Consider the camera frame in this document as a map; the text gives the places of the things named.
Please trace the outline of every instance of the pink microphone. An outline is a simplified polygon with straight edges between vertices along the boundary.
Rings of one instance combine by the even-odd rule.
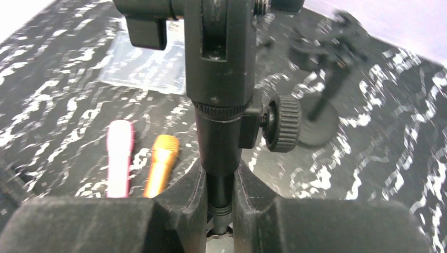
[[[115,120],[107,132],[109,173],[107,178],[108,198],[129,196],[130,154],[133,149],[133,126],[126,120]]]

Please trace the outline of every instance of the white wall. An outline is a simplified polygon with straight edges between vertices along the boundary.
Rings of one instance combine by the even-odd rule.
[[[0,43],[53,1],[0,0]]]
[[[325,16],[353,14],[373,36],[447,65],[447,0],[305,0]]]
[[[0,43],[53,1],[0,0]],[[447,65],[447,0],[305,0],[304,6],[326,16],[344,9],[373,36]]]

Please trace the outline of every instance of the table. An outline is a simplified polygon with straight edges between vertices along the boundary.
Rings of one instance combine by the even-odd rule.
[[[307,10],[300,19],[320,30],[329,25]],[[256,87],[264,102],[273,92],[300,98],[324,87],[323,71],[303,72],[287,58],[296,22],[290,13],[273,12],[259,31],[275,40],[257,54]],[[111,1],[60,0],[0,45],[0,168],[14,169],[39,197],[105,196],[105,136],[113,120],[129,120],[136,129],[131,196],[142,196],[157,135],[181,141],[170,183],[198,157],[193,105],[185,95],[97,81],[119,30]],[[284,197],[400,201],[433,250],[443,252],[447,70],[377,40],[367,50],[374,57],[333,100],[341,124],[328,145],[277,154],[258,137],[242,156]],[[0,211],[3,217],[12,212]]]

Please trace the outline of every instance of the black clamp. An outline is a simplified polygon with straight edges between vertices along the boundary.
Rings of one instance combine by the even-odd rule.
[[[309,146],[329,142],[338,131],[337,110],[330,103],[350,72],[368,60],[365,53],[370,40],[366,30],[351,14],[335,13],[332,29],[316,34],[304,25],[296,26],[290,40],[289,59],[304,71],[326,70],[321,96],[308,95],[300,100],[303,123],[299,141]]]

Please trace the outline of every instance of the clamp jaw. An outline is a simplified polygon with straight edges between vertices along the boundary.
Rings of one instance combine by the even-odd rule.
[[[327,34],[315,34],[304,25],[295,26],[294,32],[290,40],[290,60],[304,71],[343,71],[368,60],[365,48],[370,36],[348,12],[335,13],[332,29]]]

